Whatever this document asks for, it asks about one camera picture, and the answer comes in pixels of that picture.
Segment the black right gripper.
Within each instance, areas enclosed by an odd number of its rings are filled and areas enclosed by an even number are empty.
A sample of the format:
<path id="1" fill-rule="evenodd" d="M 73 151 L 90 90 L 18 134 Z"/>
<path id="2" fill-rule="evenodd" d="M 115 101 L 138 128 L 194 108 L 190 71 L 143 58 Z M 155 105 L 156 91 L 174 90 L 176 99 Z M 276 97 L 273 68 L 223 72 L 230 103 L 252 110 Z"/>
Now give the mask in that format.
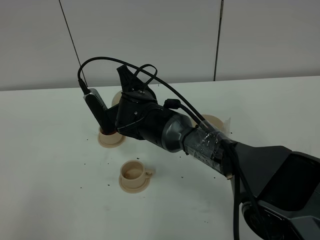
<path id="1" fill-rule="evenodd" d="M 125 65 L 117 69 L 122 96 L 118 104 L 115 126 L 124 136 L 146 140 L 164 150 L 178 150 L 179 141 L 170 137 L 168 130 L 178 113 L 158 104 L 153 91 Z"/>

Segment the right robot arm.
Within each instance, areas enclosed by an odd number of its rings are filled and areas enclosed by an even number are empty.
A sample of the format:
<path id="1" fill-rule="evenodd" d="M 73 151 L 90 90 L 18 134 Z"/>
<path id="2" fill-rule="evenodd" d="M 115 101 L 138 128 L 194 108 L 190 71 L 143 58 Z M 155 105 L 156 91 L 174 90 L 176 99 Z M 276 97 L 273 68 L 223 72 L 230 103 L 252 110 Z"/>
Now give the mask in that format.
<path id="1" fill-rule="evenodd" d="M 168 152 L 183 151 L 231 180 L 234 236 L 239 215 L 264 240 L 320 237 L 320 160 L 283 146 L 252 147 L 231 140 L 182 104 L 156 95 L 125 65 L 117 69 L 122 96 L 115 125 L 127 137 Z"/>

